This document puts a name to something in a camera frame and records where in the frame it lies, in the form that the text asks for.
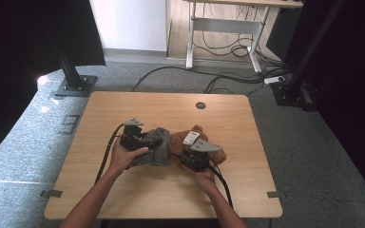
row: carpeted floor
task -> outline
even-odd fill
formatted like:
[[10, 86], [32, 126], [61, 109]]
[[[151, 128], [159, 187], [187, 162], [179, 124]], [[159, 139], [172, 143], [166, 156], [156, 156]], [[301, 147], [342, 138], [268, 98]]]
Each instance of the carpeted floor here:
[[[147, 72], [165, 65], [107, 62], [78, 67], [96, 75], [93, 88], [130, 91]], [[248, 69], [197, 66], [195, 70], [234, 72], [256, 78]], [[136, 91], [203, 93], [215, 76], [181, 69], [150, 74]], [[51, 99], [64, 75], [56, 71], [39, 90], [23, 116], [0, 145], [0, 227], [56, 227], [44, 218], [52, 189], [88, 98]], [[283, 215], [272, 227], [365, 227], [365, 181], [318, 113], [277, 106], [269, 86], [220, 80], [215, 93], [252, 92], [260, 137], [280, 193]], [[246, 219], [249, 227], [268, 227], [267, 219]]]

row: wooden table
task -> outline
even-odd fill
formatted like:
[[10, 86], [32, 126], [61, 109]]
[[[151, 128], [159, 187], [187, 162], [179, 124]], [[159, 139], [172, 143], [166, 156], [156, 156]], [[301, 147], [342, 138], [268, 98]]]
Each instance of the wooden table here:
[[[302, 8], [303, 4], [300, 1], [294, 0], [184, 0], [192, 4], [192, 10], [189, 23], [189, 43], [186, 52], [186, 67], [193, 67], [194, 59], [194, 31], [213, 31], [213, 32], [227, 32], [239, 34], [254, 34], [254, 42], [251, 47], [248, 47], [248, 53], [253, 63], [256, 73], [261, 74], [261, 68], [256, 56], [257, 46], [259, 44], [260, 36], [265, 27], [266, 18], [271, 7], [275, 8]], [[211, 4], [226, 4], [226, 5], [242, 5], [242, 6], [256, 6], [265, 7], [262, 19], [259, 22], [254, 21], [239, 21], [239, 20], [222, 20], [215, 18], [200, 18], [196, 17], [197, 3], [211, 3]]]
[[[205, 109], [196, 103], [205, 103]], [[121, 123], [131, 118], [143, 131], [158, 126], [171, 133], [203, 127], [211, 143], [220, 145], [227, 160], [220, 165], [235, 210], [242, 218], [277, 218], [282, 214], [271, 171], [254, 116], [243, 95], [94, 92], [70, 146], [50, 198], [47, 219], [64, 219], [93, 185], [106, 144]], [[224, 194], [222, 184], [217, 185]], [[176, 162], [167, 167], [133, 167], [113, 185], [99, 219], [215, 218], [212, 205], [194, 177]]]

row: black round hole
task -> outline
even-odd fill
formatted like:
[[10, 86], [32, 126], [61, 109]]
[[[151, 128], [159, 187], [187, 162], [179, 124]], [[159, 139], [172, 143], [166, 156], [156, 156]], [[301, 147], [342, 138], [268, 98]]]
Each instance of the black round hole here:
[[199, 102], [199, 103], [196, 104], [196, 107], [197, 107], [197, 109], [205, 109], [206, 108], [206, 104]]

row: white tag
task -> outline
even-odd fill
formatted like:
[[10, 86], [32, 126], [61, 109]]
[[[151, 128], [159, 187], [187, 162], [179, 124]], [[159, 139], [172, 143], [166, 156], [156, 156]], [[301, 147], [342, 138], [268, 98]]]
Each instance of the white tag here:
[[197, 133], [195, 131], [190, 131], [188, 135], [186, 135], [185, 139], [183, 140], [182, 144], [185, 145], [192, 145], [194, 141], [200, 136], [200, 133]]

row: brown plush toy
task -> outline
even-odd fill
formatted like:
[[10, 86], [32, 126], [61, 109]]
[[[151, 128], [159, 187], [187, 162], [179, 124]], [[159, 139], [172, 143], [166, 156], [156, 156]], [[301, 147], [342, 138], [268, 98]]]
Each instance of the brown plush toy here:
[[[208, 137], [205, 133], [203, 133], [202, 127], [199, 125], [195, 125], [194, 127], [192, 127], [191, 130], [185, 130], [170, 135], [170, 143], [168, 145], [169, 153], [174, 155], [181, 155], [184, 149], [190, 149], [191, 145], [183, 144], [185, 137], [189, 134], [190, 131], [194, 131], [200, 134], [193, 143], [195, 143], [199, 139], [208, 142]], [[209, 152], [209, 158], [213, 160], [216, 164], [220, 164], [226, 160], [226, 154], [221, 148], [221, 151]]]

